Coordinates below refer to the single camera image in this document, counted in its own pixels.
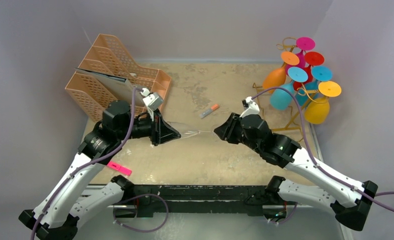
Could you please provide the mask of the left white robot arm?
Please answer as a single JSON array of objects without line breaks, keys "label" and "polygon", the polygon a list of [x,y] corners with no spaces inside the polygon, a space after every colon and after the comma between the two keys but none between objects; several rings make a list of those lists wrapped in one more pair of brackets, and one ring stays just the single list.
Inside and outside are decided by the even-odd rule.
[{"label": "left white robot arm", "polygon": [[132,182],[117,175],[98,192],[78,200],[89,182],[108,166],[129,139],[145,137],[157,146],[181,138],[159,110],[137,117],[133,110],[126,101],[111,102],[103,111],[102,120],[85,136],[72,164],[51,193],[37,207],[19,215],[19,220],[31,230],[31,239],[71,240],[102,209],[113,204],[137,204],[140,198],[152,197],[149,192],[136,192]]}]

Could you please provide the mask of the clear wine glass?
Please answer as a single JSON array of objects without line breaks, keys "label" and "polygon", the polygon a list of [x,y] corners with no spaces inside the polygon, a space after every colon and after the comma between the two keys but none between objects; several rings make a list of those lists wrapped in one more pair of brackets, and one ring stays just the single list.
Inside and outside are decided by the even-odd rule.
[{"label": "clear wine glass", "polygon": [[205,136],[214,135],[214,133],[210,130],[200,130],[188,124],[184,124],[182,122],[168,121],[167,123],[181,134],[182,139],[194,137],[197,135],[205,135]]}]

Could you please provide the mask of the blue wine glass front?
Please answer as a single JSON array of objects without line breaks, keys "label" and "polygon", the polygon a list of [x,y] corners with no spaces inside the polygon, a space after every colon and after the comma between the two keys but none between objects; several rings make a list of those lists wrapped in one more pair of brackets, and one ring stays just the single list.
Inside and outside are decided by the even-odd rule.
[{"label": "blue wine glass front", "polygon": [[292,81],[276,88],[270,97],[271,106],[280,111],[284,111],[293,101],[293,97],[295,95],[293,82],[303,83],[308,80],[308,74],[306,71],[296,66],[288,69],[288,76]]}]

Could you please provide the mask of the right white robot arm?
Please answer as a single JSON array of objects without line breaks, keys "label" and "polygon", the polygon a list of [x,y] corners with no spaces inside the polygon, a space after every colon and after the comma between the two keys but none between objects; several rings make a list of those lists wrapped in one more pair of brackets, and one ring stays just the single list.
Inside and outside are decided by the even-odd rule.
[{"label": "right white robot arm", "polygon": [[230,144],[243,144],[267,163],[297,173],[313,183],[301,185],[281,176],[273,176],[265,189],[266,199],[297,202],[323,209],[335,215],[342,225],[362,231],[378,185],[370,180],[349,178],[319,161],[298,142],[273,133],[257,114],[245,117],[232,113],[214,133]]}]

